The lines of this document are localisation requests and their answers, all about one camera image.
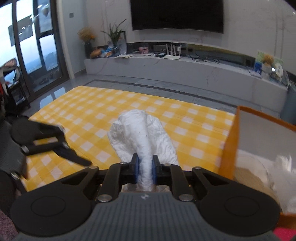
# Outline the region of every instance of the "yellow checkered tablecloth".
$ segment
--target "yellow checkered tablecloth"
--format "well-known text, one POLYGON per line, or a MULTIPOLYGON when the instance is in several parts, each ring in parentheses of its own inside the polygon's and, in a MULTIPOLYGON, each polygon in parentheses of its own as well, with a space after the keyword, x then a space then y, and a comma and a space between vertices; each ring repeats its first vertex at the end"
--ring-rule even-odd
MULTIPOLYGON (((113 89, 79 86, 43 107, 30 119, 62 125, 66 139, 77 154, 100 169, 119 162, 107 132, 118 116, 132 109, 159 118, 177 151, 184 170, 202 166, 217 172, 223 145, 234 115, 216 109, 163 97, 113 89)), ((33 190, 68 176, 83 167, 49 152, 27 159, 33 190)))

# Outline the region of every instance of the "vase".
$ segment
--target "vase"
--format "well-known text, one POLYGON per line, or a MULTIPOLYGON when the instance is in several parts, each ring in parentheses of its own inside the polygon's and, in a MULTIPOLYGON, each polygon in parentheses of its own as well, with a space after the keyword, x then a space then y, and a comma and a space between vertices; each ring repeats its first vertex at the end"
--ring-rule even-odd
POLYGON ((86 58, 89 58, 91 52, 92 52, 92 45, 91 45, 91 42, 88 41, 88 42, 85 42, 84 43, 84 51, 85 51, 85 57, 86 58))
POLYGON ((117 45, 113 46, 113 57, 117 57, 120 55, 120 50, 117 45))

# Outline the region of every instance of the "orange box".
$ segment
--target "orange box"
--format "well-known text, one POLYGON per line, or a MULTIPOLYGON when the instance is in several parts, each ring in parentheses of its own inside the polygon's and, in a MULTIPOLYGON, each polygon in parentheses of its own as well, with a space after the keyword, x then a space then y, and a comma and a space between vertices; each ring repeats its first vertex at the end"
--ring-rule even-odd
MULTIPOLYGON (((296 160, 296 126, 248 107, 239 106, 225 142, 218 174, 233 180, 237 150, 275 160, 291 155, 296 160)), ((281 213, 278 227, 296 229, 296 214, 281 213)))

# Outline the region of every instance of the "television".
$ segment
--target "television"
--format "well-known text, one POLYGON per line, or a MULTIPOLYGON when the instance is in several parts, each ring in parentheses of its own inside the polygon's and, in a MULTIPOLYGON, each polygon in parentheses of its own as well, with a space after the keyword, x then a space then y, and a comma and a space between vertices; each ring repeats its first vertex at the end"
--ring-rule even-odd
POLYGON ((133 30, 198 29, 223 33, 223 0, 130 0, 133 30))

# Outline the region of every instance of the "green plant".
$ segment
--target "green plant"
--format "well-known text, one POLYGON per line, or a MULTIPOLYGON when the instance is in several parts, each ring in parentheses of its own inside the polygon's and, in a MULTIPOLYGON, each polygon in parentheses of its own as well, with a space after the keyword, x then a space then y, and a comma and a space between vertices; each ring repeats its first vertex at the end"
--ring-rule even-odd
POLYGON ((101 31, 101 32, 103 32, 103 33, 105 33, 105 34, 107 34, 109 36, 109 38, 111 39, 113 45, 117 44, 117 41, 119 40, 120 35, 123 32, 122 29, 118 30, 118 28, 125 20, 123 20, 118 26, 116 24, 113 24, 113 26, 111 27, 111 24, 110 24, 109 33, 105 32, 105 31, 101 31))

